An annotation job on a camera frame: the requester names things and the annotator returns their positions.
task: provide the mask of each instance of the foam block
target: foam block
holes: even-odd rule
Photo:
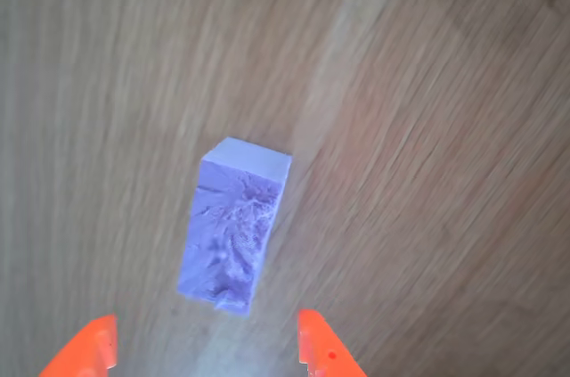
[[[178,281],[187,297],[248,315],[291,156],[225,138],[200,163]]]

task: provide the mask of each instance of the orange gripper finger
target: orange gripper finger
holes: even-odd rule
[[[309,377],[366,377],[361,367],[316,310],[298,316],[299,362]]]
[[[59,351],[40,377],[107,377],[117,364],[117,319],[91,321]]]

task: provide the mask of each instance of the purple block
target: purple block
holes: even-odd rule
[[[206,154],[178,290],[248,315],[291,156],[235,138]]]

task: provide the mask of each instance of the wood grain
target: wood grain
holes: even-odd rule
[[[570,0],[0,0],[0,373],[570,373]],[[200,157],[294,156],[248,320],[175,292]]]

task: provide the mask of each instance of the orange plastic claw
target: orange plastic claw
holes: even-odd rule
[[[117,319],[91,321],[59,351],[40,377],[107,377],[117,364]]]
[[[316,310],[301,310],[298,318],[299,362],[309,377],[366,377],[332,329]]]

